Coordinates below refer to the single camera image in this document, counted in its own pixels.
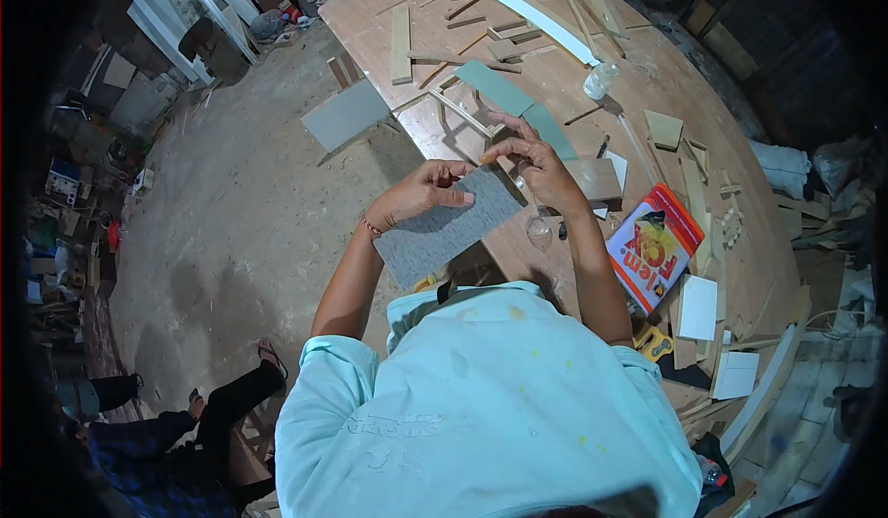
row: sandal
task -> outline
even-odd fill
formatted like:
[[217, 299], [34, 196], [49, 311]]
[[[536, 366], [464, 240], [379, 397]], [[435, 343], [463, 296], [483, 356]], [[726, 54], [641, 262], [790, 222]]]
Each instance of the sandal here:
[[283, 362], [281, 361], [281, 357], [277, 356], [277, 353], [274, 352], [274, 346], [272, 346], [272, 341], [265, 339], [265, 342], [268, 343], [269, 348], [265, 348], [264, 346], [259, 346], [258, 350], [257, 350], [257, 354], [259, 354], [259, 357], [262, 357], [262, 353], [267, 352], [268, 354], [273, 356], [274, 360], [277, 361], [278, 371], [281, 372], [281, 375], [283, 375], [283, 380], [286, 381], [287, 378], [289, 378], [289, 376], [290, 376], [290, 372], [287, 371], [287, 366], [283, 365]]

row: wooden workbench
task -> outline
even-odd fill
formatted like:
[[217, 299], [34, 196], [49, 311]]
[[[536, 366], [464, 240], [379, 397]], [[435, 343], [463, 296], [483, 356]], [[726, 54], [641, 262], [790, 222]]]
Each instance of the wooden workbench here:
[[[389, 76], [392, 12], [380, 11], [398, 1], [332, 0], [321, 7], [320, 13], [351, 57], [367, 73], [395, 118], [425, 157], [476, 161], [484, 147], [482, 136], [450, 111], [449, 128], [442, 128], [438, 122], [437, 102], [424, 96], [423, 91], [417, 88], [433, 65], [415, 64], [412, 84], [392, 85]], [[420, 7], [427, 1], [405, 2], [410, 7], [411, 42], [416, 50], [455, 53], [487, 26], [516, 18], [499, 2], [481, 0], [457, 19], [484, 14], [486, 21], [448, 30], [443, 15], [462, 2], [437, 0]], [[681, 118], [684, 121], [684, 136], [709, 146], [710, 181], [704, 185], [704, 193], [713, 217], [720, 217], [729, 206], [718, 190], [720, 169], [726, 169], [732, 182], [739, 183], [743, 188], [737, 199], [740, 210], [745, 214], [743, 231], [737, 244], [727, 251], [725, 265], [727, 320], [718, 325], [716, 338], [720, 338], [726, 325], [731, 327], [740, 318], [754, 326], [753, 333], [757, 336], [780, 335], [796, 306], [798, 272], [777, 203], [758, 161], [725, 104], [694, 65], [643, 15], [623, 0], [611, 1], [627, 29], [629, 38], [618, 39], [627, 58], [618, 57], [598, 27], [591, 19], [587, 20], [598, 51], [603, 59], [617, 64], [620, 75], [602, 102], [604, 110], [562, 129], [578, 154], [595, 154], [605, 135], [610, 135], [608, 149], [629, 161], [623, 210], [616, 212], [616, 217], [622, 218], [650, 190], [652, 185], [646, 165], [656, 171], [656, 164], [644, 146], [643, 154], [648, 163], [643, 163], [617, 116], [621, 113], [626, 115], [640, 142], [645, 142], [648, 135], [644, 110]], [[566, 0], [538, 0], [538, 3], [553, 10], [567, 23], [575, 24]], [[487, 49], [490, 42], [485, 38], [466, 54], [490, 59], [492, 56]], [[534, 100], [545, 104], [559, 123], [565, 123], [598, 105], [583, 93], [583, 80], [588, 70], [558, 46], [526, 57], [521, 67], [520, 74], [503, 73], [503, 76]], [[442, 71], [426, 89], [447, 78], [451, 71], [452, 67]], [[461, 103], [480, 122], [489, 124], [487, 109], [478, 107], [466, 85], [449, 89], [447, 95]], [[673, 189], [686, 195], [678, 166], [678, 157], [682, 156], [682, 152], [676, 155], [660, 151], [659, 154]], [[532, 211], [528, 207], [487, 235], [483, 239], [484, 246], [507, 279], [530, 279], [543, 284], [544, 288], [548, 284], [561, 309], [577, 316], [579, 310], [574, 272], [567, 242], [555, 236], [546, 252], [532, 246], [524, 229], [527, 215]], [[560, 221], [549, 218], [554, 231], [558, 230]], [[602, 223], [602, 229], [605, 237], [612, 232], [607, 222]], [[709, 370], [713, 367], [715, 352], [713, 350], [712, 356], [705, 362], [704, 367]], [[772, 347], [761, 351], [759, 375], [772, 353]], [[708, 396], [705, 391], [669, 381], [664, 381], [662, 386], [677, 409], [693, 406], [696, 401]], [[732, 404], [713, 418], [730, 421], [741, 405], [742, 402]]]

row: plastic bottle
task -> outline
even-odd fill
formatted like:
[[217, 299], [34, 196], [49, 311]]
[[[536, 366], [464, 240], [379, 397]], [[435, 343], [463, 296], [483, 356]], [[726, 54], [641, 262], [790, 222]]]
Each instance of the plastic bottle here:
[[601, 100], [614, 82], [614, 77], [619, 74], [620, 69], [615, 64], [599, 63], [592, 68], [592, 72], [583, 83], [583, 91], [593, 100]]
[[727, 481], [727, 476], [721, 473], [721, 467], [712, 460], [694, 453], [697, 458], [697, 464], [700, 465], [700, 472], [703, 474], [703, 485], [717, 485], [721, 487]]

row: bare foot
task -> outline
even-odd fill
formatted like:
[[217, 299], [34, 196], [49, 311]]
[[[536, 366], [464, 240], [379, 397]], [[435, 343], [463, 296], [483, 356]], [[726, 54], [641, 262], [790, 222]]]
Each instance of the bare foot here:
[[261, 337], [256, 341], [256, 345], [260, 349], [264, 349], [259, 351], [259, 358], [261, 358], [262, 360], [267, 360], [275, 368], [277, 368], [278, 371], [280, 371], [281, 366], [278, 365], [278, 359], [274, 356], [275, 353], [274, 349], [272, 348], [272, 343], [268, 339]]

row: foot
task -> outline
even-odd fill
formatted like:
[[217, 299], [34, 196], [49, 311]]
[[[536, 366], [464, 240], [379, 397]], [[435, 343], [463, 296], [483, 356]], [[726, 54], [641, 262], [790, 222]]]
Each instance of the foot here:
[[256, 341], [256, 346], [259, 348], [259, 358], [270, 362], [279, 372], [281, 372], [283, 379], [287, 379], [287, 376], [289, 375], [287, 369], [283, 367], [281, 358], [278, 357], [276, 352], [274, 352], [274, 347], [272, 346], [271, 341], [261, 337]]

